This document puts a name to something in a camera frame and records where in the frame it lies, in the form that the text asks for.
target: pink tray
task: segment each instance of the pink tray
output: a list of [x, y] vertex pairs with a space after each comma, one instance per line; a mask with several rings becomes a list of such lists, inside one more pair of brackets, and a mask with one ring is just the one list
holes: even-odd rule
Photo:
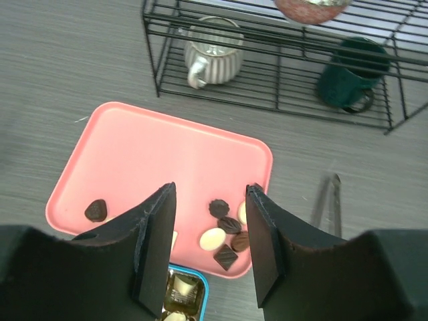
[[260, 140], [108, 102], [91, 115], [47, 202], [46, 218], [54, 229], [80, 234], [101, 224], [84, 216], [93, 200], [106, 200], [109, 219], [173, 181], [178, 237], [171, 262], [238, 278], [251, 267], [249, 250], [226, 272], [213, 252], [199, 247], [202, 233], [217, 226], [208, 204], [223, 199], [236, 218], [247, 184], [267, 190], [272, 163], [272, 152]]

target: black wire rack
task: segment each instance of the black wire rack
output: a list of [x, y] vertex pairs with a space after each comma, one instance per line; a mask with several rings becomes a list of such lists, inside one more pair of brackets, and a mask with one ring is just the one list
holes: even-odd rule
[[[419, 86], [428, 100], [428, 0], [354, 0], [336, 19], [315, 26], [289, 23], [273, 3], [257, 4], [261, 2], [266, 3], [144, 0], [142, 23], [157, 96], [161, 92], [178, 94], [380, 128], [385, 134], [428, 108], [428, 102], [411, 108], [406, 99], [406, 86]], [[229, 18], [239, 28], [198, 20], [208, 15]], [[198, 90], [188, 85], [183, 48], [186, 41], [192, 40], [188, 36], [190, 26], [244, 36], [242, 46], [228, 45], [245, 50], [243, 66], [235, 79]], [[161, 41], [153, 41], [150, 35]], [[326, 106], [317, 97], [315, 87], [326, 64], [350, 67], [331, 62], [330, 58], [343, 39], [355, 35], [382, 45], [387, 55], [366, 54], [387, 58], [391, 68], [383, 72], [385, 76], [374, 89], [373, 107], [351, 115]]]

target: chocolate candy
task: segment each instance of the chocolate candy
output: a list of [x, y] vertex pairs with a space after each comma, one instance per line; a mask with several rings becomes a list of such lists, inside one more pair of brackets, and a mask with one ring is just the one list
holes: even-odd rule
[[231, 217], [222, 217], [217, 221], [217, 226], [220, 227], [226, 234], [238, 234], [241, 229], [241, 223]]
[[215, 255], [214, 259], [225, 271], [229, 271], [230, 267], [237, 260], [238, 255], [226, 244], [223, 245]]
[[230, 243], [232, 250], [239, 253], [245, 251], [249, 247], [249, 237], [247, 231], [242, 231], [235, 235]]
[[229, 204], [227, 204], [223, 199], [215, 199], [209, 204], [208, 208], [209, 213], [216, 219], [226, 216], [230, 210]]
[[90, 203], [85, 210], [85, 216], [91, 222], [103, 222], [107, 218], [107, 204], [103, 199], [97, 199]]

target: square chocolate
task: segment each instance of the square chocolate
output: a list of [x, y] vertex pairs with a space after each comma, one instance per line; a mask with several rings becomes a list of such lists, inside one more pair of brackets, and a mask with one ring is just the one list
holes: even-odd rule
[[229, 268], [237, 260], [238, 255], [228, 245], [223, 245], [221, 249], [214, 255], [215, 261], [221, 265], [225, 271], [229, 271]]

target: dark green mug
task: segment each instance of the dark green mug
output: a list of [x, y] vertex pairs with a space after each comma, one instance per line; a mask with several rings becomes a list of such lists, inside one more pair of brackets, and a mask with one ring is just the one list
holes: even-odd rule
[[[340, 48], [369, 51], [370, 53], [387, 55], [379, 44], [362, 37], [345, 39]], [[358, 114], [368, 110], [375, 100], [373, 88], [389, 71], [390, 61], [385, 56], [376, 57], [362, 52], [344, 51], [338, 49], [332, 56], [331, 62], [350, 65], [327, 65], [318, 80], [317, 88], [321, 99], [328, 105], [341, 108], [351, 114]], [[351, 66], [368, 68], [371, 71], [353, 69]], [[353, 108], [352, 105], [365, 99], [362, 108]]]

